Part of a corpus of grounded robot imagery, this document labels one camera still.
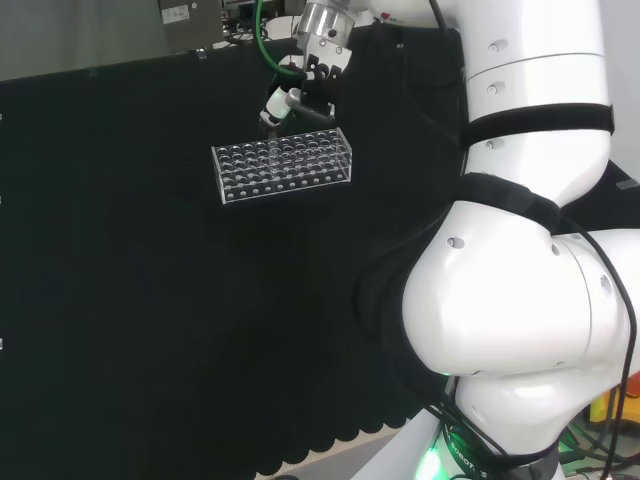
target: black cloth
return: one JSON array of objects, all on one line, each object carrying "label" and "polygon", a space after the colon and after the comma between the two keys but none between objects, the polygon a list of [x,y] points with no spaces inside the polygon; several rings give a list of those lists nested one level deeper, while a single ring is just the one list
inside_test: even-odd
[{"label": "black cloth", "polygon": [[[437,32],[409,37],[412,75],[455,80]],[[396,44],[354,34],[352,184],[229,206],[210,148],[260,138],[254,50],[0,84],[0,478],[244,480],[417,411],[350,306],[461,168]],[[408,83],[457,118],[455,89]]]}]

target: black cable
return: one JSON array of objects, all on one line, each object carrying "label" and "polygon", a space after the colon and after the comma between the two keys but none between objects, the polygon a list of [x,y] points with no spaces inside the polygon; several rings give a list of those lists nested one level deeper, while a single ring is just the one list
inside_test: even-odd
[{"label": "black cable", "polygon": [[442,15],[442,10],[440,10],[440,5],[438,5],[438,0],[429,0],[429,4],[433,10],[433,15],[436,17],[436,22],[438,22],[440,33],[445,40],[449,41],[449,27],[447,27],[447,22],[444,19],[444,15]]},{"label": "black cable", "polygon": [[602,260],[602,263],[604,263],[607,271],[609,272],[609,275],[613,279],[613,282],[618,288],[620,296],[622,297],[622,301],[624,302],[624,305],[627,309],[627,315],[629,317],[629,343],[627,344],[624,366],[622,368],[620,398],[618,399],[618,408],[616,410],[616,418],[613,424],[613,432],[611,434],[611,445],[609,446],[609,454],[602,471],[602,480],[606,480],[609,476],[610,471],[612,470],[613,462],[615,459],[615,451],[616,447],[618,446],[618,437],[620,436],[620,429],[622,426],[622,415],[624,413],[624,401],[627,393],[627,384],[629,382],[629,375],[631,373],[631,360],[633,359],[633,351],[635,349],[636,338],[638,335],[638,325],[636,323],[636,313],[633,308],[633,304],[631,303],[629,292],[627,292],[627,289],[625,288],[622,279],[618,275],[616,268],[613,266],[613,263],[609,259],[609,256],[605,253],[598,242],[596,242],[596,240],[584,228],[568,219],[565,219],[565,222],[577,233],[582,235],[589,243],[589,245],[591,245],[591,247],[596,251],[600,259]]},{"label": "black cable", "polygon": [[588,435],[587,432],[582,430],[582,428],[579,425],[575,425],[575,423],[573,424],[573,427],[576,430],[578,430],[583,437],[585,437],[587,440],[591,442],[591,448],[589,449],[589,452],[591,453],[596,452],[598,450],[602,450],[605,453],[609,453],[609,450],[605,449],[604,447],[604,441],[607,438],[609,430],[611,429],[611,422],[613,421],[613,406],[615,404],[615,398],[616,398],[616,388],[612,388],[609,392],[609,405],[607,406],[607,415],[605,419],[604,428],[602,429],[602,432],[600,432],[600,435],[598,435],[597,439],[594,439],[590,435]]},{"label": "black cable", "polygon": [[[592,446],[591,446],[591,448],[589,450],[581,449],[582,452],[584,452],[586,457],[590,457],[590,458],[593,458],[595,460],[606,460],[606,457],[604,457],[604,459],[600,458],[600,457],[602,457],[602,455],[597,455],[597,458],[595,456],[593,456],[593,455],[595,455],[594,452],[596,450],[602,450],[604,453],[609,453],[610,452],[610,449],[608,449],[607,447],[602,445],[603,442],[600,442],[597,439],[593,438],[591,435],[589,435],[584,429],[582,429],[578,425],[573,424],[572,427],[575,428],[576,430],[578,430],[578,432],[580,433],[580,436],[584,437],[586,440],[588,440],[592,444]],[[615,461],[619,462],[619,463],[627,463],[629,465],[633,465],[634,462],[629,460],[632,457],[633,457],[633,455],[630,456],[630,457],[624,457],[622,455],[616,454],[615,455]]]}]

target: black strap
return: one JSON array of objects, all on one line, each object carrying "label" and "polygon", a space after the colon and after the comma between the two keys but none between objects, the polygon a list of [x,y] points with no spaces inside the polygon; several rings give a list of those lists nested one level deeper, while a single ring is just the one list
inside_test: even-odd
[{"label": "black strap", "polygon": [[552,235],[560,225],[560,207],[554,202],[527,187],[486,173],[468,173],[460,177],[451,200],[505,210],[542,225]]},{"label": "black strap", "polygon": [[471,122],[462,134],[462,145],[520,133],[554,130],[615,131],[613,107],[591,103],[562,103],[505,110]]}]

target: equipment in background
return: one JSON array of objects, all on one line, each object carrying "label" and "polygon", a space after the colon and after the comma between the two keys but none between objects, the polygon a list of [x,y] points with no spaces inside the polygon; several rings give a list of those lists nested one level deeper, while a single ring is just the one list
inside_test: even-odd
[{"label": "equipment in background", "polygon": [[[619,395],[620,390],[617,389],[616,398],[614,399],[614,410],[618,405]],[[591,404],[591,408],[589,410],[589,421],[592,424],[603,424],[606,421],[610,401],[611,393],[607,392]],[[634,375],[629,379],[622,420],[625,423],[625,426],[638,429],[638,431],[640,431],[640,374]]]},{"label": "equipment in background", "polygon": [[223,40],[220,3],[213,0],[158,0],[171,53],[211,48]]},{"label": "equipment in background", "polygon": [[351,146],[340,129],[211,151],[223,204],[351,181]]}]

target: green light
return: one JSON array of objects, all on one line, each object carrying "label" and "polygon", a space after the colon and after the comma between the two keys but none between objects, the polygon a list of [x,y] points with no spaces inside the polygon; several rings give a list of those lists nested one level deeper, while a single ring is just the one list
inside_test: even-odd
[{"label": "green light", "polygon": [[429,451],[422,457],[420,461],[420,465],[418,465],[418,470],[416,471],[414,480],[433,480],[438,475],[440,471],[440,458],[438,457],[438,452],[436,452],[433,448],[429,449]]}]

